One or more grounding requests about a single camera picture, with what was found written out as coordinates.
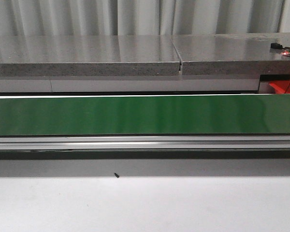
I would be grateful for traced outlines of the green conveyor belt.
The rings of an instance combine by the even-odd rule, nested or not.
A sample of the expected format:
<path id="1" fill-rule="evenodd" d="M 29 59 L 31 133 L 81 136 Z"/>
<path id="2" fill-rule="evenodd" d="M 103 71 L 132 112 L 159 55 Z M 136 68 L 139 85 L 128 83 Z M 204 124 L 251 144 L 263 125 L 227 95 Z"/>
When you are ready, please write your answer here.
<path id="1" fill-rule="evenodd" d="M 290 94 L 0 98 L 0 136 L 233 133 L 290 133 Z"/>

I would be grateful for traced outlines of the grey stone countertop slab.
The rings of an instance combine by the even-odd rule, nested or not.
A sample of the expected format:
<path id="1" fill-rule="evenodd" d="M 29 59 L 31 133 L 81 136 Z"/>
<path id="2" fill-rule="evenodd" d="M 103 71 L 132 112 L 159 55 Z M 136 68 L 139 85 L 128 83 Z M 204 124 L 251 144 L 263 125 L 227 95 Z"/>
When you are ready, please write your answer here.
<path id="1" fill-rule="evenodd" d="M 290 33 L 0 36 L 0 76 L 288 74 Z"/>

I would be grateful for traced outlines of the red plastic tray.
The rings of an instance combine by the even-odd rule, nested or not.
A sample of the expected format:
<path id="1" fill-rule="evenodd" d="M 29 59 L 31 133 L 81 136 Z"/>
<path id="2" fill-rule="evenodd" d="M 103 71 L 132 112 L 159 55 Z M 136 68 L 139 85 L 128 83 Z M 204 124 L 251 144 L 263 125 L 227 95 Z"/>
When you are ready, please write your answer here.
<path id="1" fill-rule="evenodd" d="M 289 81 L 272 81 L 269 85 L 274 89 L 275 94 L 290 94 Z"/>

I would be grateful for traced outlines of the small sensor circuit board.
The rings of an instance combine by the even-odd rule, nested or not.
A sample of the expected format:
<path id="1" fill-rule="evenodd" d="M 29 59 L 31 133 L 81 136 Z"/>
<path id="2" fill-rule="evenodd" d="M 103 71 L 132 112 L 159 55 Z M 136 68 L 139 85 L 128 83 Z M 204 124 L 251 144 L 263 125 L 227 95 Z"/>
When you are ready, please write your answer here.
<path id="1" fill-rule="evenodd" d="M 279 51 L 281 51 L 282 55 L 290 57 L 290 47 L 283 46 L 280 43 L 271 43 L 270 48 L 279 50 Z"/>

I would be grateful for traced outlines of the white pleated curtain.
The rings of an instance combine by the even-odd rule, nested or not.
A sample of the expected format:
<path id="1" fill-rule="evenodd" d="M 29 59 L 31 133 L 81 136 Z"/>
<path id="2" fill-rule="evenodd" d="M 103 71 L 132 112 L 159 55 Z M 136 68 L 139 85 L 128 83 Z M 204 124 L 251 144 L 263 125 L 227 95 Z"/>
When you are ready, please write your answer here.
<path id="1" fill-rule="evenodd" d="M 0 36 L 290 32 L 290 0 L 0 0 Z"/>

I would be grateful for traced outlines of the aluminium conveyor frame rail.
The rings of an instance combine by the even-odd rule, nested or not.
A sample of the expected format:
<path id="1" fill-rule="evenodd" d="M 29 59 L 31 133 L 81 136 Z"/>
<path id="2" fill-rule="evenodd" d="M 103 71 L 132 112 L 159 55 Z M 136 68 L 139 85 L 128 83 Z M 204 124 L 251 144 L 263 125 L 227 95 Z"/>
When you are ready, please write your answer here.
<path id="1" fill-rule="evenodd" d="M 290 150 L 290 135 L 0 137 L 0 150 Z"/>

